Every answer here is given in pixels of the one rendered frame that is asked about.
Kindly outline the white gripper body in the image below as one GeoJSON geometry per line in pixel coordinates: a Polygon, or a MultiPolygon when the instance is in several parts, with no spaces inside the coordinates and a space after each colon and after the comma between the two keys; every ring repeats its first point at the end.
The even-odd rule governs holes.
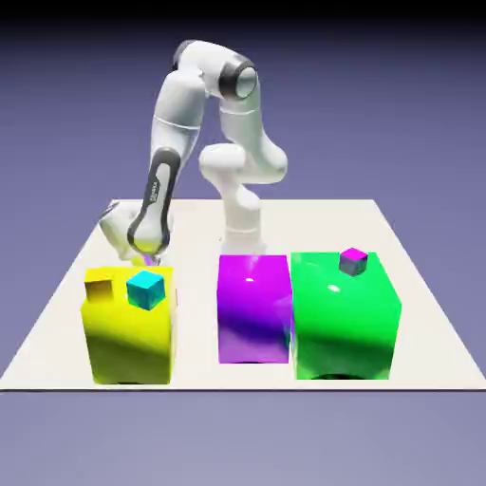
{"type": "Polygon", "coordinates": [[[132,220],[133,205],[126,201],[111,202],[99,219],[103,235],[121,261],[129,261],[133,257],[133,251],[127,239],[128,227],[132,220]]]}

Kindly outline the small yellow cube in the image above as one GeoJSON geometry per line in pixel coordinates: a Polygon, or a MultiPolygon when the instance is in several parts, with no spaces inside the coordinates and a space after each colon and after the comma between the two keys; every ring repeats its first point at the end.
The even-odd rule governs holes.
{"type": "Polygon", "coordinates": [[[113,281],[111,278],[102,278],[84,281],[86,301],[100,303],[113,299],[113,281]]]}

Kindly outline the small cyan cube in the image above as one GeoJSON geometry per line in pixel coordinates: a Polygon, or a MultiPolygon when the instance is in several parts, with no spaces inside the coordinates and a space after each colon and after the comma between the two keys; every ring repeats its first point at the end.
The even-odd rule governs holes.
{"type": "Polygon", "coordinates": [[[126,281],[130,305],[151,310],[165,299],[164,277],[151,271],[139,271],[126,281]]]}

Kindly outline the small purple cube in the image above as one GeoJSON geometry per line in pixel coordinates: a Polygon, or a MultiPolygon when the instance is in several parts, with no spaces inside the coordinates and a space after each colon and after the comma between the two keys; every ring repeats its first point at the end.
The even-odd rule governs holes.
{"type": "Polygon", "coordinates": [[[340,253],[339,270],[350,276],[357,276],[366,270],[367,260],[367,252],[348,248],[340,253]]]}

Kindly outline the large yellow box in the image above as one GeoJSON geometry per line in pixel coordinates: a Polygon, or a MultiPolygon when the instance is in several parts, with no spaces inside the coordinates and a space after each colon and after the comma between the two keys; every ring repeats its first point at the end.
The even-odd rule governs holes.
{"type": "Polygon", "coordinates": [[[171,267],[98,267],[85,280],[111,278],[113,299],[81,306],[93,379],[98,384],[168,384],[177,341],[177,290],[171,267]],[[126,281],[139,271],[164,277],[165,299],[151,310],[129,304],[126,281]]]}

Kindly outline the large purple box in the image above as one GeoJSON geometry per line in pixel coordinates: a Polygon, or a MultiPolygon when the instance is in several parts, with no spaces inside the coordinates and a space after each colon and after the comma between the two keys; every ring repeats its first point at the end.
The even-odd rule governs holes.
{"type": "Polygon", "coordinates": [[[221,255],[216,303],[222,364],[289,361],[292,287],[284,254],[221,255]]]}

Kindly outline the large green box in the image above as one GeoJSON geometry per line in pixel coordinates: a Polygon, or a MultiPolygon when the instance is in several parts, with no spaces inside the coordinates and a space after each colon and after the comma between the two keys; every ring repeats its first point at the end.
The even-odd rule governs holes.
{"type": "Polygon", "coordinates": [[[387,380],[402,302],[375,252],[355,276],[338,252],[294,252],[292,359],[298,380],[387,380]]]}

